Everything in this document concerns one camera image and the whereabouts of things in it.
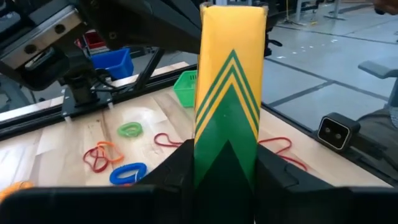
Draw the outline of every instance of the gray floor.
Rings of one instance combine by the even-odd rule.
[[[323,17],[332,10],[333,5],[325,5],[316,14],[303,13],[300,23],[304,26],[281,22],[270,38],[284,46],[271,46],[273,54],[264,60],[263,100],[311,129],[331,112],[358,119],[382,108],[395,81],[377,79],[359,70],[358,64],[396,56],[398,17],[379,16],[371,7],[341,14],[345,21]],[[134,73],[142,71],[149,59],[150,55],[133,59]],[[169,52],[159,67],[182,61],[194,64],[197,56]],[[56,83],[35,95],[60,96],[61,87]]]

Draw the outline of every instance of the green plastic basket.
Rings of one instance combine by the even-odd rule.
[[[183,72],[174,84],[173,90],[185,108],[193,107],[197,73],[196,70]]]

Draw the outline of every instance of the wooden table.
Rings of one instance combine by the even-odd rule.
[[[153,75],[186,65],[182,62],[160,68]],[[135,79],[130,77],[114,85]],[[58,105],[62,100],[60,97],[3,113],[0,120]],[[132,121],[142,124],[144,134],[131,139],[118,136],[117,128]],[[259,139],[290,138],[293,147],[285,155],[305,163],[309,173],[332,185],[389,186],[265,110],[261,110],[259,128]],[[21,180],[31,180],[36,186],[111,185],[112,170],[133,162],[143,162],[151,171],[175,150],[155,145],[157,133],[167,133],[174,141],[193,136],[193,109],[182,108],[171,88],[119,103],[111,110],[75,118],[71,123],[57,123],[0,142],[0,189]],[[83,163],[82,157],[98,141],[104,140],[115,142],[125,158],[96,174]],[[284,142],[272,142],[266,147],[277,151],[284,145]]]

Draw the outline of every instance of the blue rubber band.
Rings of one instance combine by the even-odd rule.
[[[133,174],[129,177],[119,178],[121,174],[134,170],[137,171],[136,174]],[[147,166],[141,162],[137,162],[113,170],[113,172],[109,176],[109,181],[114,185],[135,184],[136,182],[141,180],[146,173],[147,173]]]

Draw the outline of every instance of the orange rubber band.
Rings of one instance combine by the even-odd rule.
[[[105,151],[105,149],[103,147],[98,147],[98,150],[103,151],[104,157],[110,162],[120,162],[120,161],[122,161],[124,159],[124,154],[121,151],[119,151],[118,147],[112,142],[99,141],[99,142],[97,142],[97,146],[109,146],[109,147],[113,148],[116,153],[119,154],[118,158],[111,159],[111,158],[108,157],[108,155],[106,154],[106,151]]]

